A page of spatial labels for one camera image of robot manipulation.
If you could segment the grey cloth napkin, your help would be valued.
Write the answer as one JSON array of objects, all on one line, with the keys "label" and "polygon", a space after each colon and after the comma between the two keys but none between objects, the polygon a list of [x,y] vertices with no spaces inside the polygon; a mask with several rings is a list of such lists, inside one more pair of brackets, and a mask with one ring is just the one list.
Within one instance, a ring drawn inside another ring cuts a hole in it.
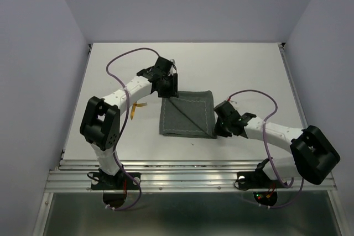
[{"label": "grey cloth napkin", "polygon": [[166,137],[216,139],[214,97],[211,91],[180,91],[163,98],[159,134]]}]

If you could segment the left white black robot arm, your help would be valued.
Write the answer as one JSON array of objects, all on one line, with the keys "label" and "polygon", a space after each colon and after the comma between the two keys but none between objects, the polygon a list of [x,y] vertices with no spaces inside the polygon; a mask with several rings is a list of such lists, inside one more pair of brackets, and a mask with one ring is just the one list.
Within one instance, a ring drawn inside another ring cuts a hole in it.
[{"label": "left white black robot arm", "polygon": [[121,115],[140,99],[156,92],[159,98],[178,95],[178,74],[173,62],[155,64],[140,70],[131,81],[116,92],[88,100],[80,125],[80,134],[90,143],[99,163],[98,176],[91,179],[109,188],[121,188],[125,174],[122,164],[114,159],[121,132]]}]

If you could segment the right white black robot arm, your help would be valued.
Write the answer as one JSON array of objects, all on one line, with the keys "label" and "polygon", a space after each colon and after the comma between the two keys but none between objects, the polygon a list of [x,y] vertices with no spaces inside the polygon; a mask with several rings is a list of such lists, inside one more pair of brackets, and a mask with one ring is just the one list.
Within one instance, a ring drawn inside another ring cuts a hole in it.
[{"label": "right white black robot arm", "polygon": [[305,129],[290,128],[267,123],[251,113],[218,111],[216,114],[217,135],[263,142],[267,157],[249,177],[260,186],[297,177],[319,185],[341,160],[327,137],[313,125]]}]

